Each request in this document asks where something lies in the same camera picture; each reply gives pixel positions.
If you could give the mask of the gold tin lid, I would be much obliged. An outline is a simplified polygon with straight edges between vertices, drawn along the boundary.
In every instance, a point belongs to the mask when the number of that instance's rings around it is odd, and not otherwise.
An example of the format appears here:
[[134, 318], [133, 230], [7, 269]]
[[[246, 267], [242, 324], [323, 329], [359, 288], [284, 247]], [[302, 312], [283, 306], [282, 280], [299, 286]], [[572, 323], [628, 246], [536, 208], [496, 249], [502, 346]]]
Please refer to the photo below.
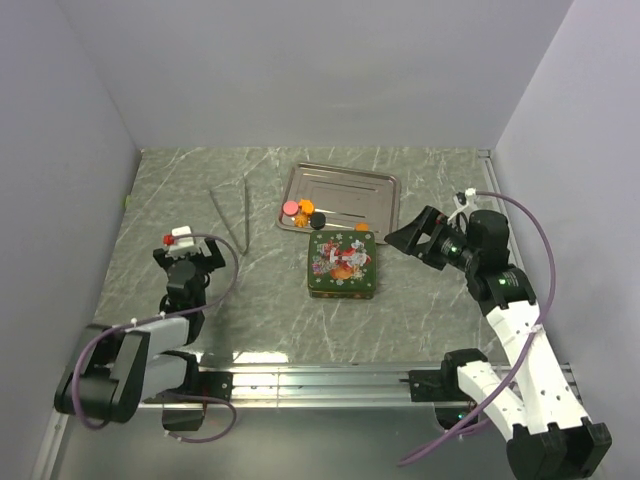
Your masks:
[[312, 298], [369, 300], [377, 288], [377, 243], [371, 231], [311, 234], [307, 285]]

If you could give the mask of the silver metal tray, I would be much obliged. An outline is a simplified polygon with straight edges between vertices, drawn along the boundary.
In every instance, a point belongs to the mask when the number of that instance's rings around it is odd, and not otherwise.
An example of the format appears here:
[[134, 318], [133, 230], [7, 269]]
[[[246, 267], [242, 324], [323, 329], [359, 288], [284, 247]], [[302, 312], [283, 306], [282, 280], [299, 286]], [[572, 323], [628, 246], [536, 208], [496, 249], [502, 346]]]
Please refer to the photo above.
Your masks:
[[366, 224], [378, 244], [398, 228], [400, 180], [391, 174], [313, 163], [297, 163], [285, 181], [282, 203], [309, 200], [325, 215], [327, 230]]

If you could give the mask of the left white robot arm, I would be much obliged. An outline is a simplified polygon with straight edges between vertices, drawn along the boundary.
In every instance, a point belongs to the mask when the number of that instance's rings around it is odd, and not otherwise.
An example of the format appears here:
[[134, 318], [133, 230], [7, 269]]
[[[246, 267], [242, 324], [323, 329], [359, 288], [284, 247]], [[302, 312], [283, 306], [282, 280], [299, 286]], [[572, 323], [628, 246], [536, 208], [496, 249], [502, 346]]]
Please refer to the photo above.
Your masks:
[[141, 401], [166, 391], [177, 401], [193, 400], [201, 389], [197, 361], [180, 350], [197, 339], [206, 310], [219, 303], [207, 299], [207, 289], [212, 274], [225, 267], [220, 249], [229, 245], [187, 228], [166, 235], [153, 252], [167, 278], [158, 313], [86, 326], [54, 393], [55, 410], [99, 430], [128, 422]]

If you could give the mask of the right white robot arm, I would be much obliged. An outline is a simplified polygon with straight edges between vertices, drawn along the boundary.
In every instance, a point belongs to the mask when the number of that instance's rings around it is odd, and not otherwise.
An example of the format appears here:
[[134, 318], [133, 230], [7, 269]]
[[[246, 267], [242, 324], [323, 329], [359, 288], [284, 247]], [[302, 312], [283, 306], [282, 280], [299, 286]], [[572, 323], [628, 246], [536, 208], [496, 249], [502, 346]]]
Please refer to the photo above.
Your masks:
[[586, 479], [612, 445], [608, 427], [593, 422], [569, 385], [542, 325], [543, 310], [526, 274], [510, 261], [509, 225], [496, 211], [476, 210], [460, 229], [427, 206], [385, 241], [437, 270], [462, 271], [467, 289], [510, 364], [499, 377], [477, 350], [447, 354], [440, 386], [476, 408], [454, 427], [460, 433], [484, 413], [506, 442], [518, 479]]

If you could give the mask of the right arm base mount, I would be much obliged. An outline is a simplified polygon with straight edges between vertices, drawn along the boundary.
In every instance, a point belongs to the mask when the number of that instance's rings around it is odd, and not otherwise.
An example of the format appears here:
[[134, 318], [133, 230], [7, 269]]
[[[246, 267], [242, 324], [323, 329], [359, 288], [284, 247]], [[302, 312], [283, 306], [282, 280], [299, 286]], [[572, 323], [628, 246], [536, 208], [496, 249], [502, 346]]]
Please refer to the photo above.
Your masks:
[[450, 386], [440, 370], [410, 370], [404, 380], [412, 403], [429, 403], [444, 429], [451, 429], [476, 406], [476, 402], [457, 387]]

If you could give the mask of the metal tongs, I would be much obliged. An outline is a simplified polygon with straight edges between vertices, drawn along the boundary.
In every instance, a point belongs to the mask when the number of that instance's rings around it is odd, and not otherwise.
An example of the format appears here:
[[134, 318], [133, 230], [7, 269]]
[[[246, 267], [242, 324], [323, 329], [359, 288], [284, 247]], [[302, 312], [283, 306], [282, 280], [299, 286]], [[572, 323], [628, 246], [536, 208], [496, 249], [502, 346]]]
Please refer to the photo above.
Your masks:
[[216, 187], [210, 188], [208, 194], [230, 241], [237, 252], [245, 256], [249, 253], [251, 246], [250, 192], [247, 176], [243, 174], [234, 186], [238, 190], [236, 200], [240, 201], [239, 206], [232, 207], [230, 200], [221, 200]]

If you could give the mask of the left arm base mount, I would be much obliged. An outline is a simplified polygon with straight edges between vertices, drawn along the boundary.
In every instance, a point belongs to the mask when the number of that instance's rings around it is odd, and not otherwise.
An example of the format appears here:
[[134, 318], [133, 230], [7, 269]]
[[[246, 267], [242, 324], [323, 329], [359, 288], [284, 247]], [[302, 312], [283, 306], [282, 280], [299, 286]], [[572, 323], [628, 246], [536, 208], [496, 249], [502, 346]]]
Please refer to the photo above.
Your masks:
[[161, 395], [162, 426], [169, 432], [197, 432], [204, 424], [209, 403], [193, 397], [212, 397], [229, 402], [233, 374], [225, 371], [199, 372], [185, 387]]

